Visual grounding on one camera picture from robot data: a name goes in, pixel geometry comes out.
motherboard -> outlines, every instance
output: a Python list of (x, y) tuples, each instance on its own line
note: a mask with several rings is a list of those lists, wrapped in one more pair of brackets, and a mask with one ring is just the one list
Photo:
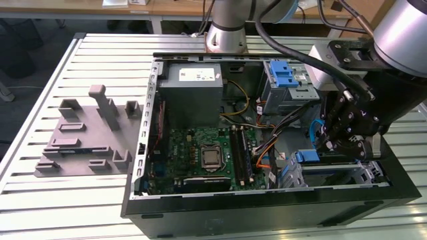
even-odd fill
[(152, 195), (266, 189), (252, 128), (171, 129), (166, 161), (151, 166)]

expansion slot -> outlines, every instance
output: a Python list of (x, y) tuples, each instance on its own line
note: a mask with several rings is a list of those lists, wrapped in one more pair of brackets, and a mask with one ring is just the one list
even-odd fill
[(243, 160), (246, 163), (246, 172), (247, 172), (247, 177), (248, 177), (248, 182), (254, 182), (254, 173), (252, 173), (252, 163), (251, 163), (251, 153), (248, 149), (248, 145), (251, 142), (247, 142), (247, 137), (246, 137), (246, 130), (244, 127), (240, 127), (240, 136), (242, 136), (242, 145), (243, 145)]
[(254, 182), (254, 173), (251, 167), (251, 153), (243, 128), (232, 126), (230, 129), (230, 144), (236, 183), (239, 183), (240, 186), (244, 186), (246, 183)]

metal worktable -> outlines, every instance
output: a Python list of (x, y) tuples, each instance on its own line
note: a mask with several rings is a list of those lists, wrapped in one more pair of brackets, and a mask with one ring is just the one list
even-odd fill
[[(146, 239), (120, 218), (126, 175), (36, 178), (35, 165), (51, 138), (64, 98), (95, 105), (92, 84), (104, 84), (116, 105), (144, 104), (154, 52), (203, 52), (202, 38), (178, 35), (87, 34), (71, 42), (45, 89), (0, 164), (0, 236), (3, 240)], [(283, 37), (279, 42), (308, 52), (326, 38)], [(259, 37), (247, 38), (251, 53), (272, 53)], [(228, 239), (334, 240), (427, 238), (427, 119), (415, 109), (391, 125), (386, 136), (423, 195), (344, 227), (251, 232), (206, 237)]]

metal case frame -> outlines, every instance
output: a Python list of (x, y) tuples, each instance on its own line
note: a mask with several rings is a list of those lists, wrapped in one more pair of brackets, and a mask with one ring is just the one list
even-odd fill
[(283, 59), (282, 55), (162, 53), (155, 54), (144, 106), (139, 153), (130, 167), (122, 217), (130, 218), (150, 238), (207, 236), (239, 232), (286, 230), (347, 225), (378, 210), (399, 206), (422, 195), (383, 139), (382, 170), (390, 186), (370, 188), (326, 187), (270, 189), (259, 194), (211, 194), (210, 196), (155, 196), (139, 198), (136, 179), (143, 177), (154, 94), (163, 61), (251, 62)]

green circuit board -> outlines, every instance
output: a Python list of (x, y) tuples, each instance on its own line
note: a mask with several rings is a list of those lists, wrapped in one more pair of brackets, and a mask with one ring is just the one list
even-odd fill
[[(258, 146), (254, 129), (244, 131), (250, 147)], [(220, 146), (222, 167), (214, 172), (202, 165), (202, 149), (204, 146)], [(171, 129), (167, 162), (154, 163), (155, 172), (160, 172), (151, 181), (151, 194), (176, 194), (175, 179), (191, 177), (222, 176), (231, 178), (231, 191), (260, 190), (266, 188), (263, 171), (254, 174), (254, 182), (242, 186), (235, 180), (234, 156), (228, 128)]]

